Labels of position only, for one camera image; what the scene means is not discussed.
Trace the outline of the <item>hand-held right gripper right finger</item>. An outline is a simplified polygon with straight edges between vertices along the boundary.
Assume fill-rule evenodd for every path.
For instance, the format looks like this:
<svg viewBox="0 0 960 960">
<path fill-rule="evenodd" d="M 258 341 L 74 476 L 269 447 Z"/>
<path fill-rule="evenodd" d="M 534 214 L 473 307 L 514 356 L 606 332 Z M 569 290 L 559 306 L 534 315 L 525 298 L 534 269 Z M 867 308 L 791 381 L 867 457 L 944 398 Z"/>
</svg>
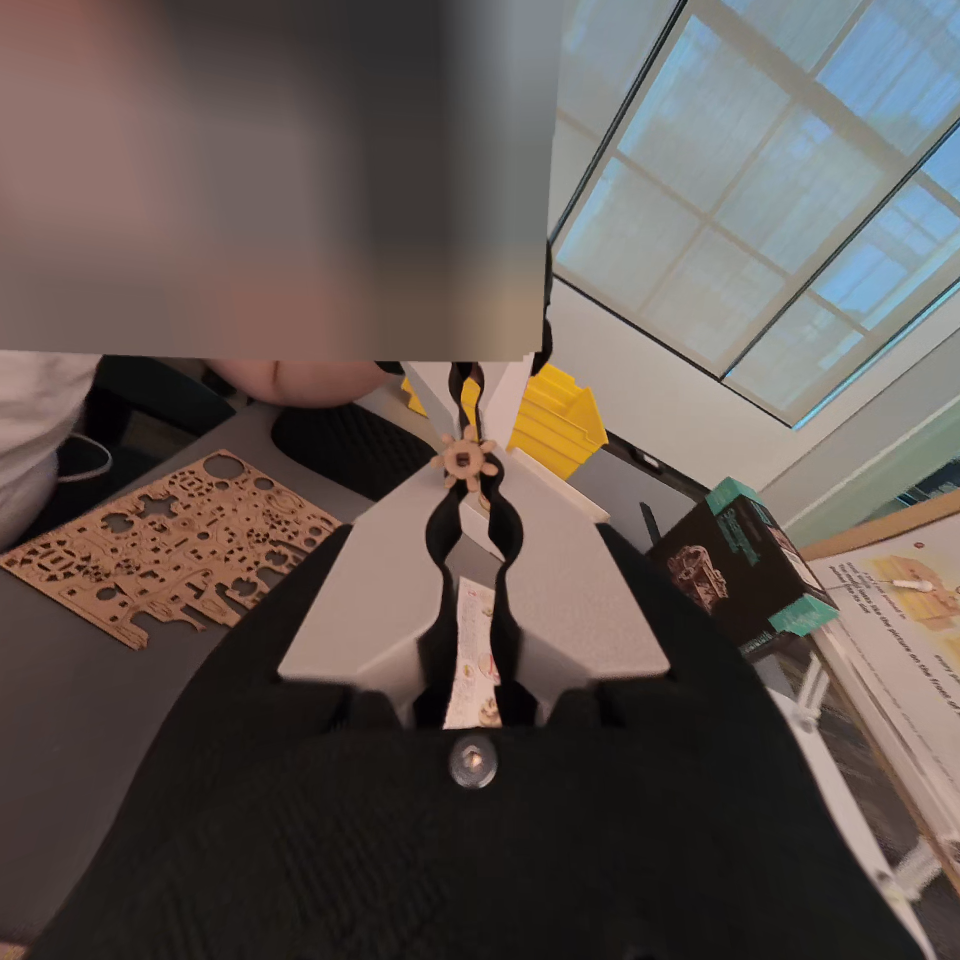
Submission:
<svg viewBox="0 0 960 960">
<path fill-rule="evenodd" d="M 569 690 L 664 678 L 670 664 L 603 533 L 527 469 L 487 486 L 503 553 L 490 647 L 504 726 L 532 725 Z"/>
</svg>

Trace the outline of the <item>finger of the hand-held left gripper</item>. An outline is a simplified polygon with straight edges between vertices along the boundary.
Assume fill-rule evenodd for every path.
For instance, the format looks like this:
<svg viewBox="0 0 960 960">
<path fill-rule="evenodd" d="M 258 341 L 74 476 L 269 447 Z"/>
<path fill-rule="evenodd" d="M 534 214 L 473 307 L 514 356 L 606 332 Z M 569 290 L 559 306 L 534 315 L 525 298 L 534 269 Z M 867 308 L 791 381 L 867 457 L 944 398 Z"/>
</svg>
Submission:
<svg viewBox="0 0 960 960">
<path fill-rule="evenodd" d="M 401 366 L 437 434 L 436 450 L 444 450 L 451 442 L 462 439 L 464 428 L 470 424 L 462 406 L 462 365 L 456 362 L 402 361 Z"/>
<path fill-rule="evenodd" d="M 478 387 L 474 427 L 481 445 L 508 449 L 534 358 L 534 354 L 525 354 L 518 361 L 467 364 L 469 379 Z"/>
</svg>

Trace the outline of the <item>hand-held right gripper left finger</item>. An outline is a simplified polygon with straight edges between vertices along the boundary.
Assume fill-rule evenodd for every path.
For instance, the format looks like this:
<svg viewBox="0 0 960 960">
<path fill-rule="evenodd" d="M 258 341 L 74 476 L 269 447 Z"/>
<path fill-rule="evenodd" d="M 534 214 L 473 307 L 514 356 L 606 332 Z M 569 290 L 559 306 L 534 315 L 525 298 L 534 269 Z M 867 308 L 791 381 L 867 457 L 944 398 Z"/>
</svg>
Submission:
<svg viewBox="0 0 960 960">
<path fill-rule="evenodd" d="M 459 495 L 427 465 L 351 526 L 278 666 L 387 696 L 402 720 L 415 702 L 448 702 L 458 653 L 457 591 L 447 558 L 460 539 Z"/>
</svg>

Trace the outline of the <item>wooden gear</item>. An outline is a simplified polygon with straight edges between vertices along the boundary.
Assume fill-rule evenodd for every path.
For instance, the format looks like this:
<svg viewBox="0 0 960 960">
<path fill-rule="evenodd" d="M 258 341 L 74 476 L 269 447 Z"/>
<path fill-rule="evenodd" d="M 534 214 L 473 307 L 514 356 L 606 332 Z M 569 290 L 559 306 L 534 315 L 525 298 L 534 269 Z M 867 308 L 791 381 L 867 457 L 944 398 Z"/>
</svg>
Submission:
<svg viewBox="0 0 960 960">
<path fill-rule="evenodd" d="M 443 450 L 432 458 L 430 466 L 442 471 L 446 490 L 461 487 L 468 494 L 479 494 L 483 480 L 502 473 L 501 466 L 491 459 L 497 443 L 481 439 L 475 424 L 469 422 L 463 427 L 459 438 L 444 434 L 441 441 Z"/>
</svg>

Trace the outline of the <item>person's left forearm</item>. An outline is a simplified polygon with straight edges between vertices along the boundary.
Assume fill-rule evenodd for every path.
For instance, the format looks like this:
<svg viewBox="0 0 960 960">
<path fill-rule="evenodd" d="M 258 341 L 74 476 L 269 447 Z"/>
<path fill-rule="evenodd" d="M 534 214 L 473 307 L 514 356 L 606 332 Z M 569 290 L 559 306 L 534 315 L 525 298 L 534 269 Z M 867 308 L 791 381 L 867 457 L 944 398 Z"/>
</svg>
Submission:
<svg viewBox="0 0 960 960">
<path fill-rule="evenodd" d="M 204 363 L 256 402 L 300 409 L 329 409 L 356 402 L 392 379 L 370 361 L 206 359 Z"/>
</svg>

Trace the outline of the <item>laser-cut plywood parts sheet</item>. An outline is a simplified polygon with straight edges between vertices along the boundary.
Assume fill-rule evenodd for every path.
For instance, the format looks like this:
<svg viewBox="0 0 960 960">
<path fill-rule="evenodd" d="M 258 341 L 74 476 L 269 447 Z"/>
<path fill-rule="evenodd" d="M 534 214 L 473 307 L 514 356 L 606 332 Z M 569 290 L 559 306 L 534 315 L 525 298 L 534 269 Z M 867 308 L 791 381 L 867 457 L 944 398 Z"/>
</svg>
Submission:
<svg viewBox="0 0 960 960">
<path fill-rule="evenodd" d="M 340 527 L 218 450 L 2 555 L 2 570 L 127 648 L 151 623 L 234 627 Z"/>
</svg>

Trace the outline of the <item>yellow plastic bin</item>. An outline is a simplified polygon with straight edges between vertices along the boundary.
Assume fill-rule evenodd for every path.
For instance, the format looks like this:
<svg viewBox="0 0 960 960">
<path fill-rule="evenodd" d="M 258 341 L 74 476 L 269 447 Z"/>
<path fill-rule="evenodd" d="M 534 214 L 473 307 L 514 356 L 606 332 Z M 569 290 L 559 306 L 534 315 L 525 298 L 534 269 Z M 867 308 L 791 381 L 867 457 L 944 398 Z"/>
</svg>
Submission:
<svg viewBox="0 0 960 960">
<path fill-rule="evenodd" d="M 477 384 L 470 379 L 468 364 L 462 364 L 462 408 L 474 424 Z M 404 383 L 419 402 L 410 382 Z M 544 366 L 527 383 L 507 449 L 496 447 L 490 459 L 521 449 L 553 474 L 566 480 L 608 442 L 593 393 L 579 388 L 568 374 Z"/>
</svg>

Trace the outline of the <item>paper instruction sheet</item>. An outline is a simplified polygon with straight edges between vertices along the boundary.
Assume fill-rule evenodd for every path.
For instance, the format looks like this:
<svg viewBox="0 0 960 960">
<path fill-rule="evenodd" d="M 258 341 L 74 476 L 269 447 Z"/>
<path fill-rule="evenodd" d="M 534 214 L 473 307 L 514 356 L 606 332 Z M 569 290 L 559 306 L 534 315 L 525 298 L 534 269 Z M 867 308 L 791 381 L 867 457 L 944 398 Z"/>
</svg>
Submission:
<svg viewBox="0 0 960 960">
<path fill-rule="evenodd" d="M 458 648 L 443 728 L 499 728 L 498 667 L 491 647 L 495 591 L 461 577 L 457 600 Z"/>
</svg>

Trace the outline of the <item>black kit box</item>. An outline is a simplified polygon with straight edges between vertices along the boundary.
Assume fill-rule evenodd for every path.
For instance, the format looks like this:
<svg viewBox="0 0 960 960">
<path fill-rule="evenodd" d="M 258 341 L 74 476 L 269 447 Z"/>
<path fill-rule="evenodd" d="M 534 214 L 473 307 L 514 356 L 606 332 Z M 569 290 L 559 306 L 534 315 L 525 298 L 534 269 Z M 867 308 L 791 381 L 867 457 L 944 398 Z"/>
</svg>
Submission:
<svg viewBox="0 0 960 960">
<path fill-rule="evenodd" d="M 762 498 L 732 477 L 663 534 L 649 557 L 749 662 L 839 618 Z"/>
</svg>

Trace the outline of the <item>white poster stand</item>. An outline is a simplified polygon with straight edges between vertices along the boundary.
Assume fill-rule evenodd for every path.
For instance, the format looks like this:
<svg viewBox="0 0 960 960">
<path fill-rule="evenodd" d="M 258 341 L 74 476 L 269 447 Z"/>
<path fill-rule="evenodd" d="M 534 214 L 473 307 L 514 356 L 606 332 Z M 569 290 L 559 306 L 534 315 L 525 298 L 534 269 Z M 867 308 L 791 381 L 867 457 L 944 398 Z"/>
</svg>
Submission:
<svg viewBox="0 0 960 960">
<path fill-rule="evenodd" d="M 896 908 L 951 897 L 928 824 L 881 744 L 818 654 L 804 649 L 755 668 L 803 751 L 838 829 L 863 868 Z"/>
</svg>

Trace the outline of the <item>large window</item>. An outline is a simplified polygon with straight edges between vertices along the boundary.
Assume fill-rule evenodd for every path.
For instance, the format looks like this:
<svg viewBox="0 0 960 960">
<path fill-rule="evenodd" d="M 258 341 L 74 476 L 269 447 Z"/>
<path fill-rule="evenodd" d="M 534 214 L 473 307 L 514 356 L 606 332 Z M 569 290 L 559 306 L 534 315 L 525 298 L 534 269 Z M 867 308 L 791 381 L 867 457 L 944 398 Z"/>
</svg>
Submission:
<svg viewBox="0 0 960 960">
<path fill-rule="evenodd" d="M 566 2 L 555 266 L 799 429 L 957 291 L 958 114 L 958 2 Z"/>
</svg>

